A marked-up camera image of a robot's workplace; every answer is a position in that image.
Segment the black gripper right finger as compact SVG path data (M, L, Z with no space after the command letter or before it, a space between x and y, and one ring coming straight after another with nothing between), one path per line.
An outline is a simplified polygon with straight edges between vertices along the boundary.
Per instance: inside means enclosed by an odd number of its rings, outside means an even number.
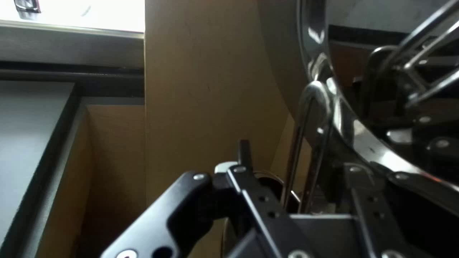
M343 178L365 258L430 258L406 241L386 201L383 176L368 167L347 163Z

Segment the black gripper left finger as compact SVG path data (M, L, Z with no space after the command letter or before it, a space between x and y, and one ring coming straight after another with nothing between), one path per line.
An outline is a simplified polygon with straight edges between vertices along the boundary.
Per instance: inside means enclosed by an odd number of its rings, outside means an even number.
M238 236L231 258L311 258L298 226L255 178L248 141L218 173L182 174L100 258L185 258L221 219Z

